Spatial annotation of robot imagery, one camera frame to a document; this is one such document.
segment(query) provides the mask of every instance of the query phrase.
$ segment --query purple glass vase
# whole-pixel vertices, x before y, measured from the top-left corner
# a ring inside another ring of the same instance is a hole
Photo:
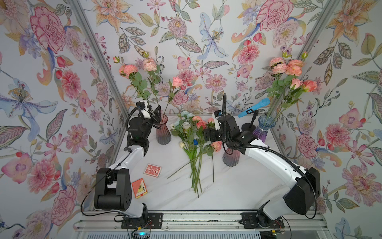
[[[259,117],[259,126],[252,132],[261,141],[265,142],[267,138],[268,130],[276,125],[276,121],[272,117],[262,115]]]
[[[171,141],[171,134],[166,125],[167,121],[167,115],[162,114],[162,120],[160,121],[160,130],[157,129],[157,142],[160,145],[166,145]]]
[[[233,167],[236,164],[238,164],[239,159],[240,159],[240,154],[241,154],[240,151],[234,150],[232,152],[232,149],[230,149],[230,148],[227,148],[226,151],[227,151],[227,153],[224,152],[224,154],[223,154],[223,162],[225,163],[225,165]]]

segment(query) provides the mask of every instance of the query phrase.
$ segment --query green leaf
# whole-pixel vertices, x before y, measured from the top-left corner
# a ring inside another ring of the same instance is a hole
[[[341,206],[343,206],[346,209],[353,209],[353,208],[359,207],[355,202],[353,202],[352,200],[348,198],[342,198],[338,200],[338,203],[341,204]]]

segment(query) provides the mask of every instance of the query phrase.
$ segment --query painted peony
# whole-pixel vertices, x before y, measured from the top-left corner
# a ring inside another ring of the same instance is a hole
[[[302,134],[297,138],[298,149],[307,158],[313,158],[317,155],[317,144],[309,135]]]
[[[54,199],[52,208],[52,223],[59,226],[72,213],[77,197],[76,189],[72,185],[68,185],[65,190],[58,193],[58,197]]]
[[[33,33],[45,50],[48,47],[57,54],[65,45],[65,31],[58,16],[46,7],[36,7],[30,18]]]

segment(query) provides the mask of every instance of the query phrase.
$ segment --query blue flower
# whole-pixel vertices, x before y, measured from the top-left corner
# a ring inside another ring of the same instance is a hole
[[[224,49],[216,45],[223,37],[223,28],[220,27],[219,30],[212,31],[210,34],[211,20],[206,13],[200,14],[200,26],[199,31],[202,34],[202,43],[206,45],[205,52],[203,55],[197,57],[198,60],[205,60],[210,51],[214,51],[218,57],[227,57],[228,54],[225,53]]]
[[[32,141],[40,133],[40,127],[34,119],[40,112],[43,114],[51,113],[56,109],[58,101],[41,101],[39,103],[29,102],[33,100],[30,89],[27,84],[21,80],[14,79],[15,83],[10,84],[8,94],[12,95],[13,99],[7,98],[0,94],[0,109],[3,109],[8,118],[13,118],[16,115],[26,117],[31,123],[31,131],[28,134],[28,140]]]

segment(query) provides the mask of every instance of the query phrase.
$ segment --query wire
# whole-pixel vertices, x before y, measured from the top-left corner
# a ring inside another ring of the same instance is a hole
[[[292,228],[290,227],[288,220],[283,216],[281,216],[281,217],[284,218],[284,220],[287,222],[288,227],[289,227],[289,231],[290,231],[290,239],[292,239]]]

